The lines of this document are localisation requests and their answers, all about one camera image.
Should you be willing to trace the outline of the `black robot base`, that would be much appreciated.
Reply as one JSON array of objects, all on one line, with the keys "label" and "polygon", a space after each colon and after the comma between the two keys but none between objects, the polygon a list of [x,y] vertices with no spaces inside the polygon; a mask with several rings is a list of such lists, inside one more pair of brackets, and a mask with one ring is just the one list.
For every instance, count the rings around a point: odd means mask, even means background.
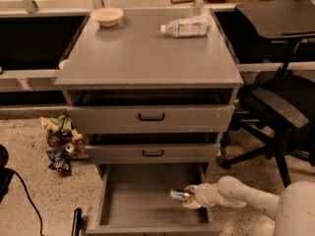
[{"label": "black robot base", "polygon": [[7,149],[0,145],[0,203],[9,192],[9,185],[14,176],[14,170],[7,168],[6,164],[9,160]]}]

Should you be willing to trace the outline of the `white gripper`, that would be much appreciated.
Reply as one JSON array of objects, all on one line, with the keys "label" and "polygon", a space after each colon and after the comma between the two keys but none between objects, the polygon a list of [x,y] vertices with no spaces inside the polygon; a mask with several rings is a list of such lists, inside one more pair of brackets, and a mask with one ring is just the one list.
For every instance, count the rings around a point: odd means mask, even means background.
[{"label": "white gripper", "polygon": [[198,209],[200,207],[213,207],[220,205],[223,197],[219,192],[218,184],[203,183],[198,186],[189,185],[184,188],[184,191],[189,194],[195,193],[195,200],[192,199],[183,204],[189,209]]}]

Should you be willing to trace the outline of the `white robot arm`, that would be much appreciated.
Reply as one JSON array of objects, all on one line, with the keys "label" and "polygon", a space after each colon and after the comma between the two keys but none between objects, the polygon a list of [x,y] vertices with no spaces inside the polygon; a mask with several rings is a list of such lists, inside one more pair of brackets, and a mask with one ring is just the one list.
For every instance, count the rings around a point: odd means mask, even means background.
[{"label": "white robot arm", "polygon": [[223,176],[217,183],[190,185],[185,191],[188,193],[185,207],[251,206],[275,222],[273,236],[315,236],[314,182],[294,182],[277,196]]}]

